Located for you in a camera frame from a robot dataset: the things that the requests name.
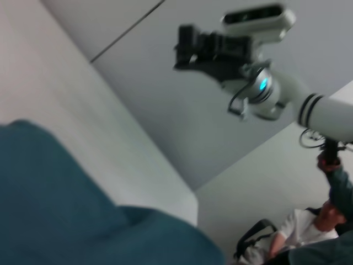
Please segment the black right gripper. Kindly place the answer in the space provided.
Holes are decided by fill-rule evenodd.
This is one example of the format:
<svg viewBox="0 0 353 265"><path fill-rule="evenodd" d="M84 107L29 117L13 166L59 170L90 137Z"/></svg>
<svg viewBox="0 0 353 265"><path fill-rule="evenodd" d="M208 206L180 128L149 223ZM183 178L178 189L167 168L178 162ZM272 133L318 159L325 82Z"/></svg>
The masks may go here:
<svg viewBox="0 0 353 265"><path fill-rule="evenodd" d="M181 25L173 69L198 71L219 83L239 80L243 78L240 68L252 63L252 44L249 36L206 33L192 24Z"/></svg>

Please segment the bystander hand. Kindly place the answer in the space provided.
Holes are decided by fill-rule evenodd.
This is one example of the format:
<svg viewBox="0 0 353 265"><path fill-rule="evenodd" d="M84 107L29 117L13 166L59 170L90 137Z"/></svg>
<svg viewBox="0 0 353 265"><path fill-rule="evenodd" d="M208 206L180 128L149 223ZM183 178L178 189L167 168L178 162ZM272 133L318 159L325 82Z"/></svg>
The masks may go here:
<svg viewBox="0 0 353 265"><path fill-rule="evenodd" d="M340 159L337 158L334 162L328 162L325 158L325 153L322 152L317 157L317 167L325 174L333 172L341 167Z"/></svg>

